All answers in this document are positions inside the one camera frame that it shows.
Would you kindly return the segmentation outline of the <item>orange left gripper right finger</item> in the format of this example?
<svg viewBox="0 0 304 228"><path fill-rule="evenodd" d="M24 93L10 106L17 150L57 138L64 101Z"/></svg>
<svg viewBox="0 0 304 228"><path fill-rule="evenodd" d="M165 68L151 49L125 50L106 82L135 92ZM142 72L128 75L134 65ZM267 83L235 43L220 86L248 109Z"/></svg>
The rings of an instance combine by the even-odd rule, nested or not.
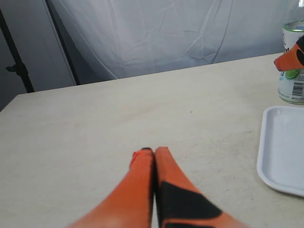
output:
<svg viewBox="0 0 304 228"><path fill-rule="evenodd" d="M247 228L210 202L187 178L167 147L155 151L160 228Z"/></svg>

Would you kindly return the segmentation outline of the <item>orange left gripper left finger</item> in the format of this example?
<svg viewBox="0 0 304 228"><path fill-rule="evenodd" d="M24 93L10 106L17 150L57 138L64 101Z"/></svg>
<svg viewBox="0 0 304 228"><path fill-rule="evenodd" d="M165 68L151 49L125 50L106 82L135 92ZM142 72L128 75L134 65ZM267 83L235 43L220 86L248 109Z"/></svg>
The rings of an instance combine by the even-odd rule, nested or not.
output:
<svg viewBox="0 0 304 228"><path fill-rule="evenodd" d="M70 228L149 228L153 211L154 153L133 153L129 171L115 189Z"/></svg>

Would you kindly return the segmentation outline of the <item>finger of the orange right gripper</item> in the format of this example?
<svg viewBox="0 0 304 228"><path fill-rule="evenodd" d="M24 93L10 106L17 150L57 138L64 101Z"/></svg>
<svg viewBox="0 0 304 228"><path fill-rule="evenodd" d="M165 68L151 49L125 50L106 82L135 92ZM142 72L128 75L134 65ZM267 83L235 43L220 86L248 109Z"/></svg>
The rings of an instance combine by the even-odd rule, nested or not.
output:
<svg viewBox="0 0 304 228"><path fill-rule="evenodd" d="M286 53L274 60L278 71L289 71L304 68L304 37L300 37L295 45Z"/></svg>

